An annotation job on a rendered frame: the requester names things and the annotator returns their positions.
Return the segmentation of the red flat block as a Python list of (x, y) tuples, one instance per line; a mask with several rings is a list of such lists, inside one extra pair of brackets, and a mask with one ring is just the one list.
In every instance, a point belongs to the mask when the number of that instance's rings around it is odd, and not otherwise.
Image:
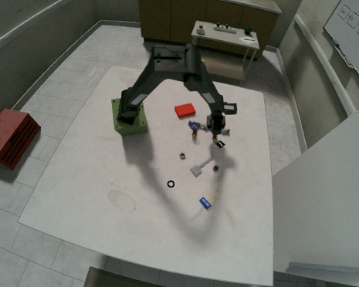
[(191, 103), (187, 103), (187, 104), (180, 105), (180, 106), (175, 106), (174, 110), (175, 110), (176, 114), (178, 115), (178, 118), (182, 118), (185, 116), (191, 116), (196, 113), (196, 110)]

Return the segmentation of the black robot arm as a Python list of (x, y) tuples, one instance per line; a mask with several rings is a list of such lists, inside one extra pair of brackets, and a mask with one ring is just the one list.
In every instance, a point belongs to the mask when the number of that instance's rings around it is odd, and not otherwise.
[[(212, 82), (196, 45), (191, 43), (183, 46), (154, 45), (148, 64), (133, 88), (128, 87), (121, 92), (117, 121), (133, 125), (135, 116), (138, 116), (141, 110), (139, 108), (141, 103), (166, 79), (183, 82), (189, 92), (197, 91), (200, 94), (211, 109), (210, 126), (214, 135), (221, 134), (222, 113), (237, 114), (237, 103), (224, 102), (223, 95), (218, 93)], [(222, 116), (214, 118), (211, 115)]]

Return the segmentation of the black square tag with white marking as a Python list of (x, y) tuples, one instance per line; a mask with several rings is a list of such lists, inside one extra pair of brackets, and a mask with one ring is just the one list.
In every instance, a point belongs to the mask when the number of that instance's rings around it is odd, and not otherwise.
[(225, 144), (220, 140), (216, 145), (218, 145), (220, 148), (223, 148)]

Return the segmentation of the grey pipe manifold with two blue valves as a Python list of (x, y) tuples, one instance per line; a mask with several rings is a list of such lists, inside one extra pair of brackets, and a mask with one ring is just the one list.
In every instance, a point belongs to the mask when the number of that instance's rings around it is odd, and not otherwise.
[[(195, 137), (196, 136), (196, 132), (197, 132), (197, 128), (198, 128), (198, 126), (199, 127), (204, 127), (204, 130), (207, 130), (207, 126), (206, 126), (206, 123), (205, 124), (202, 124), (202, 123), (198, 123), (198, 122), (191, 122), (191, 121), (189, 121), (189, 123), (188, 123), (189, 125), (190, 125), (190, 128), (191, 127), (193, 127), (193, 128), (191, 128), (192, 130), (193, 130), (193, 133), (192, 133), (192, 136), (193, 137)], [(192, 126), (193, 125), (193, 126)], [(222, 133), (224, 134), (224, 132), (226, 132), (226, 133), (229, 133), (230, 132), (230, 129), (226, 129), (225, 127), (224, 127), (224, 129), (222, 130)], [(217, 138), (216, 138), (216, 135), (214, 135), (213, 134), (213, 141), (216, 141), (217, 140)]]

